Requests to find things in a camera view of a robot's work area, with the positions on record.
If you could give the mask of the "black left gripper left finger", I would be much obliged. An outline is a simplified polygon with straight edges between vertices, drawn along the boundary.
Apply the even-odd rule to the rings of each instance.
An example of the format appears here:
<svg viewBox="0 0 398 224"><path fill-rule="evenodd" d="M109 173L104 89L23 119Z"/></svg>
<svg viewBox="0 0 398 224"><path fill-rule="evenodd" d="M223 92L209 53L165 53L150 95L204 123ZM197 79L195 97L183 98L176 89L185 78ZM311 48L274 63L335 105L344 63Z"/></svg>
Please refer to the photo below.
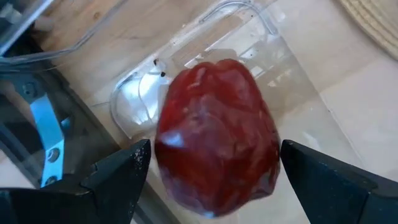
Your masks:
<svg viewBox="0 0 398 224"><path fill-rule="evenodd" d="M93 192L99 224L130 224L150 158L150 141L143 139L95 163L96 171L81 186Z"/></svg>

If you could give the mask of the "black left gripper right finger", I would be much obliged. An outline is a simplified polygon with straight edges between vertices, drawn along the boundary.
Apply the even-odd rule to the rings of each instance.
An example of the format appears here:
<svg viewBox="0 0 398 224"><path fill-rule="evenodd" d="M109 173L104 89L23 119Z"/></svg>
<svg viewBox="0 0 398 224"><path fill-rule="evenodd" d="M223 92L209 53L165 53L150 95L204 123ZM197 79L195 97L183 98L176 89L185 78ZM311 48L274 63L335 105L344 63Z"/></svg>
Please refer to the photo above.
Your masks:
<svg viewBox="0 0 398 224"><path fill-rule="evenodd" d="M377 183L364 171L293 140L282 141L280 158L311 224L358 224Z"/></svg>

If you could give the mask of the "round woven placemat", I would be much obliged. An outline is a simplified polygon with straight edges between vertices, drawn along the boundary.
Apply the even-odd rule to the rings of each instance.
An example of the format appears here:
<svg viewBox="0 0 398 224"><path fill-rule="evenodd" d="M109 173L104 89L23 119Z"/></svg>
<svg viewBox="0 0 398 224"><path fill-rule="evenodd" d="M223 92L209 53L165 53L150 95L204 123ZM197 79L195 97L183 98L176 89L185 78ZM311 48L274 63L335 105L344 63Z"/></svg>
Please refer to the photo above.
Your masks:
<svg viewBox="0 0 398 224"><path fill-rule="evenodd" d="M398 61L398 0L337 0L357 25Z"/></svg>

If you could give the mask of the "clear plastic container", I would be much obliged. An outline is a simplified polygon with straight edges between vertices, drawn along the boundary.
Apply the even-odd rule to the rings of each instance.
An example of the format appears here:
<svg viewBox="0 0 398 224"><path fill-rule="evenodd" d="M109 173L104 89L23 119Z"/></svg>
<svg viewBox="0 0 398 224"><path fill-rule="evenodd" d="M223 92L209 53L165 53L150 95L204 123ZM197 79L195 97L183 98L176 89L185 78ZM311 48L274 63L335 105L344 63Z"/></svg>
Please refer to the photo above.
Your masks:
<svg viewBox="0 0 398 224"><path fill-rule="evenodd" d="M133 224L361 224L361 166L284 30L303 0L0 0L0 188L134 156Z"/></svg>

